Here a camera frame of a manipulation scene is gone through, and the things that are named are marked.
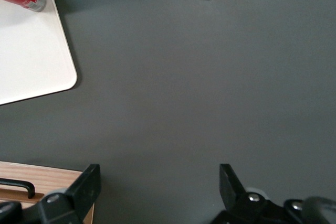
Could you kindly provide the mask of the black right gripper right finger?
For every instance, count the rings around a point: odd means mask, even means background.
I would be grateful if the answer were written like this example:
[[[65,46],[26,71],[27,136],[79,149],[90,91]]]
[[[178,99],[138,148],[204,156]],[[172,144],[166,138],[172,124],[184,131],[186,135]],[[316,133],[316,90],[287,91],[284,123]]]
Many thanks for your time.
[[[241,184],[230,164],[219,166],[219,192],[225,209],[211,223],[289,223],[285,210]]]

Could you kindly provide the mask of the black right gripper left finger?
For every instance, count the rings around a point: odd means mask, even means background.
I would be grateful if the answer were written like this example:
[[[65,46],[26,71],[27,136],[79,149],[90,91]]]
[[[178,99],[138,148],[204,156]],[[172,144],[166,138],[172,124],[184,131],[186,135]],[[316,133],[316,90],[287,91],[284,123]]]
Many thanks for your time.
[[[83,223],[101,192],[100,165],[89,165],[64,191],[23,210],[22,223]]]

